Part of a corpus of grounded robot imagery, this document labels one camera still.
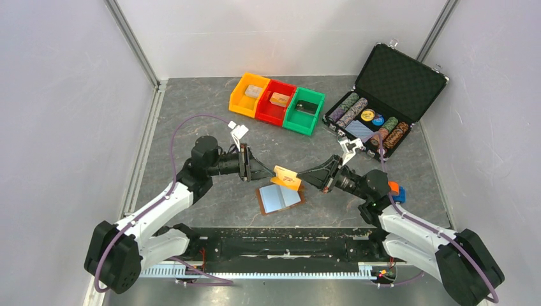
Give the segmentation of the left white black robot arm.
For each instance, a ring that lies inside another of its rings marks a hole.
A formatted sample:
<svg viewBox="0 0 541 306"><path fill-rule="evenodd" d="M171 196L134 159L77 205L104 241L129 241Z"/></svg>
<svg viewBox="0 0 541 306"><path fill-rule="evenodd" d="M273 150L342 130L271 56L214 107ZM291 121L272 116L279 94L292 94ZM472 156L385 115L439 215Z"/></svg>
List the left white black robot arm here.
<svg viewBox="0 0 541 306"><path fill-rule="evenodd" d="M120 294L146 268L180 255L196 258L200 253L197 234L185 225L165 224L203 198L214 176L229 174L237 174L244 182L275 176L248 144L224 152L215 137L199 137L190 158L174 170L164 191L131 215L115 223L102 221L94 228L84 261L85 270L94 277L94 289Z"/></svg>

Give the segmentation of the brown leather card holder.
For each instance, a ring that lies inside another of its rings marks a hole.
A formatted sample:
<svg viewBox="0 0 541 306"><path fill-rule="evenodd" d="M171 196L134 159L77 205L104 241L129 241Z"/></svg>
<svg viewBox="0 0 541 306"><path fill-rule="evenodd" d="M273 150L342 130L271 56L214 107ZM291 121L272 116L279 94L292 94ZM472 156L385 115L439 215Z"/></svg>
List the brown leather card holder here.
<svg viewBox="0 0 541 306"><path fill-rule="evenodd" d="M294 191L277 184L258 188L256 198L262 215L288 210L305 202L302 189Z"/></svg>

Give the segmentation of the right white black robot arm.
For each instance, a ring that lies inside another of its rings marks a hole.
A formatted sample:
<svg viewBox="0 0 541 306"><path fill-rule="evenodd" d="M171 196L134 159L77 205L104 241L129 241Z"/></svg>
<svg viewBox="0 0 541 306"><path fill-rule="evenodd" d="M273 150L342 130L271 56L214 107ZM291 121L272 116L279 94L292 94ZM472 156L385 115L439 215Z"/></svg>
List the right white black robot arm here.
<svg viewBox="0 0 541 306"><path fill-rule="evenodd" d="M297 177L323 193L340 189L364 201L358 207L360 216L377 229L368 243L374 259L390 256L417 267L440 281L459 305L499 303L496 288L505 276L479 235L439 227L408 212L394 201L384 171L359 175L333 155Z"/></svg>

